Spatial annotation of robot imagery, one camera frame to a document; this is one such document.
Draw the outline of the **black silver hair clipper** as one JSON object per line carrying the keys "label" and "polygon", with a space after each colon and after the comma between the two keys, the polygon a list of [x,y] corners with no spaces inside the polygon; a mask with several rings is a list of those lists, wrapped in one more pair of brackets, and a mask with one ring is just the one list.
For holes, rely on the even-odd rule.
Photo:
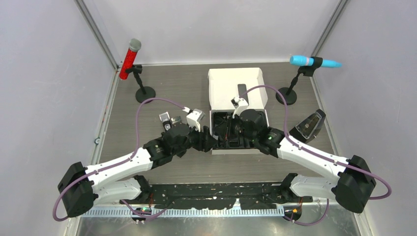
{"label": "black silver hair clipper", "polygon": [[182,122],[181,116],[171,118],[168,112],[159,114],[164,131],[168,131],[174,124]]}

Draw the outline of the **white hair clipper box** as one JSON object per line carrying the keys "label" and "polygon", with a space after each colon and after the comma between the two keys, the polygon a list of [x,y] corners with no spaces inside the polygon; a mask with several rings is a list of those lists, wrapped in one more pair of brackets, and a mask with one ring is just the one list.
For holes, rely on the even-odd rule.
{"label": "white hair clipper box", "polygon": [[217,139],[212,154],[259,154],[253,143],[232,133],[235,107],[232,99],[247,90],[264,85],[260,68],[220,68],[208,71],[210,132]]}

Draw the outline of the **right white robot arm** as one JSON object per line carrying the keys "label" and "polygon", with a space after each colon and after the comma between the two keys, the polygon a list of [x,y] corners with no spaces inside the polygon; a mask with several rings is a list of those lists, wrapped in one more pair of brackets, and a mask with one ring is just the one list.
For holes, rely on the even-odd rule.
{"label": "right white robot arm", "polygon": [[282,130],[267,125],[260,112],[242,111],[231,118],[231,132],[253,144],[261,153],[295,162],[320,175],[304,177],[290,174],[281,187],[281,197],[293,202],[298,197],[312,196],[336,200],[348,211],[362,213],[376,186],[366,161],[323,152],[286,136]]}

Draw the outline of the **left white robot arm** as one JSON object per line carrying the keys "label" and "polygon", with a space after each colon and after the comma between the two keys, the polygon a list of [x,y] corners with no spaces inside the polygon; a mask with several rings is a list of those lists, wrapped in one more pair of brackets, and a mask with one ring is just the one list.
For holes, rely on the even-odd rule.
{"label": "left white robot arm", "polygon": [[57,216],[59,203],[63,203],[67,218],[80,216],[101,203],[135,199],[144,204],[151,196],[144,181],[134,178],[123,181],[123,178],[165,165],[191,148],[208,152],[216,145],[208,127],[198,131],[181,123],[117,159],[90,166],[76,162],[58,184],[60,195],[53,207],[53,218],[62,220]]}

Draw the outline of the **right black microphone stand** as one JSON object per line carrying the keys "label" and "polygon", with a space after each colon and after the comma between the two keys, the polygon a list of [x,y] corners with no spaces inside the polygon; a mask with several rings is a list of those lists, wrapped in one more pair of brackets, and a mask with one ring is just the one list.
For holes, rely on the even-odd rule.
{"label": "right black microphone stand", "polygon": [[284,98],[281,98],[281,96],[277,93],[275,96],[276,100],[281,104],[284,104],[285,100],[287,105],[293,105],[297,101],[297,93],[294,91],[294,87],[298,82],[299,76],[302,75],[305,77],[312,77],[315,70],[318,68],[318,66],[299,66],[297,74],[292,79],[290,86],[282,87],[278,90]]}

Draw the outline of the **black microphone stand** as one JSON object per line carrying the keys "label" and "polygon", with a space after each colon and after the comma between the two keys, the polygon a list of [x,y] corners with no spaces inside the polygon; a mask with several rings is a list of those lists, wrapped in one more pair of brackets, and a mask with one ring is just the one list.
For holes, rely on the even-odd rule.
{"label": "black microphone stand", "polygon": [[281,104],[284,104],[285,100],[287,105],[293,105],[297,101],[297,93],[294,91],[294,87],[298,82],[299,76],[302,75],[305,77],[312,77],[315,70],[318,68],[318,66],[299,66],[297,74],[292,79],[290,86],[282,87],[278,90],[284,98],[281,98],[281,96],[277,93],[275,96],[276,100]]}
{"label": "black microphone stand", "polygon": [[143,71],[142,65],[134,65],[131,68],[128,68],[125,70],[127,74],[133,73],[133,76],[137,84],[140,87],[135,93],[136,101],[139,103],[149,103],[149,102],[145,102],[145,100],[150,99],[150,98],[155,98],[156,92],[153,88],[143,85],[143,81],[140,76],[142,71]]}

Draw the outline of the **left black microphone stand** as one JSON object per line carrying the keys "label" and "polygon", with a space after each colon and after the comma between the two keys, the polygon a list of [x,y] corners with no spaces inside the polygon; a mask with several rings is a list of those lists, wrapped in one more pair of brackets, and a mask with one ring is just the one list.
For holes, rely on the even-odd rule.
{"label": "left black microphone stand", "polygon": [[142,71],[143,71],[142,65],[134,65],[131,68],[128,68],[125,70],[127,74],[133,73],[133,76],[137,84],[140,87],[135,93],[136,101],[139,103],[149,103],[149,102],[145,102],[145,100],[150,99],[150,98],[155,98],[156,92],[153,88],[143,85],[143,81],[140,76]]}

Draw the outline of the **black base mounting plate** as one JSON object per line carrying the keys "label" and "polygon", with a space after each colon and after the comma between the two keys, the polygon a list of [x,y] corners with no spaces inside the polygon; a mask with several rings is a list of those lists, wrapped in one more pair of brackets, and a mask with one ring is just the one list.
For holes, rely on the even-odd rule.
{"label": "black base mounting plate", "polygon": [[152,205],[157,209],[272,209],[277,204],[310,203],[311,196],[291,194],[280,182],[154,184],[130,205]]}

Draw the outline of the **black clear-window charger stand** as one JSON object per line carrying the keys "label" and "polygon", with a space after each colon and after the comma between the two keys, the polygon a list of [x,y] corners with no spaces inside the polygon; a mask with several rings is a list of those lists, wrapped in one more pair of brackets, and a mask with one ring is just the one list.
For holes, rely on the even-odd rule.
{"label": "black clear-window charger stand", "polygon": [[325,112],[321,109],[317,109],[314,113],[293,127],[289,131],[289,134],[298,141],[307,144],[318,136],[324,126],[325,119]]}

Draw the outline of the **blue microphone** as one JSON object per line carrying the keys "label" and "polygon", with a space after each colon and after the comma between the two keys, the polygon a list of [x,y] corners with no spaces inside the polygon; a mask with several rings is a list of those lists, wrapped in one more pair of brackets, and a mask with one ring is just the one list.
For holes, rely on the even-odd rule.
{"label": "blue microphone", "polygon": [[319,57],[306,57],[295,55],[290,57],[290,64],[294,66],[318,66],[325,68],[340,68],[342,63],[333,60],[322,59]]}

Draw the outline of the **red glitter microphone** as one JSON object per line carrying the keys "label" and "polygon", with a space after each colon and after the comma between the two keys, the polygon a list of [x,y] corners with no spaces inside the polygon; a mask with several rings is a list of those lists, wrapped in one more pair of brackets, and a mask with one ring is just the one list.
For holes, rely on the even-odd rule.
{"label": "red glitter microphone", "polygon": [[123,64],[119,73],[119,78],[121,80],[127,79],[128,73],[126,72],[126,70],[133,66],[136,55],[138,51],[141,49],[141,47],[142,47],[142,43],[139,39],[132,38],[129,41],[129,48],[128,48],[128,51],[126,53],[125,59],[123,61]]}

